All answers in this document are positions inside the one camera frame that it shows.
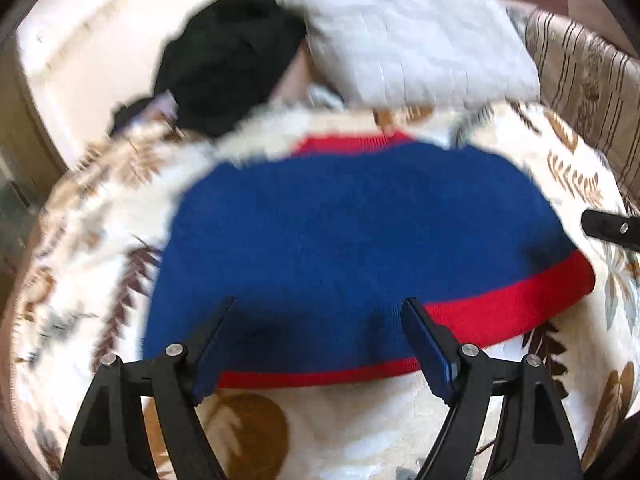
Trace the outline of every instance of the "blue fabric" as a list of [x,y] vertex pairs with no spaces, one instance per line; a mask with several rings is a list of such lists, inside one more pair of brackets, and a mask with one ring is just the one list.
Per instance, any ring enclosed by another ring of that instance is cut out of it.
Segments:
[[185,340],[235,296],[227,328],[238,352],[227,370],[295,374],[407,358],[405,298],[469,298],[573,251],[529,179],[472,147],[410,142],[224,164],[175,216],[143,356]]

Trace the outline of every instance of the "silver screw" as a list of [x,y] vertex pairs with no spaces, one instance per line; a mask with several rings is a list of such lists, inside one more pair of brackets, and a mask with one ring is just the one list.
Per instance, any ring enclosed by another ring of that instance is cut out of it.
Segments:
[[462,345],[462,353],[468,357],[476,357],[480,351],[476,345],[472,345],[471,343],[466,343]]
[[114,354],[113,352],[108,352],[100,358],[100,362],[105,366],[111,366],[112,364],[114,364],[114,362],[116,362],[117,358],[118,356],[116,354]]
[[542,361],[537,355],[529,354],[527,356],[527,363],[533,366],[534,368],[538,368],[542,364]]
[[171,343],[164,351],[169,357],[176,357],[182,353],[184,346],[180,343]]

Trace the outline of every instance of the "black cloth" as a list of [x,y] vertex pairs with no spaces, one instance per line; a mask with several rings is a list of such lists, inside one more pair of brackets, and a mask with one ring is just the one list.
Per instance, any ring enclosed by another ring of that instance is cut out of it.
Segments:
[[[154,95],[171,91],[177,126],[219,137],[267,101],[305,34],[304,21],[275,0],[217,0],[167,44]],[[133,106],[117,113],[131,117]]]

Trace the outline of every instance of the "red hem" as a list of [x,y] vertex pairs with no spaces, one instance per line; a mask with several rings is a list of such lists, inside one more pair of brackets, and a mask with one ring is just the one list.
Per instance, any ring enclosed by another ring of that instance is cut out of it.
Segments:
[[[427,303],[436,323],[447,325],[461,342],[485,348],[539,326],[577,303],[595,286],[589,261],[576,250],[562,262],[527,280],[474,298]],[[373,381],[419,370],[415,358],[336,372],[224,372],[221,388],[297,388]]]

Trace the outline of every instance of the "striped fabric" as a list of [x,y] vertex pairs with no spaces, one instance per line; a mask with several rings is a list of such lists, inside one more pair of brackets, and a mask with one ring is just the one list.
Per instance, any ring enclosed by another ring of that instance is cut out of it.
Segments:
[[526,43],[542,103],[606,156],[627,212],[640,216],[640,60],[541,9],[527,22]]

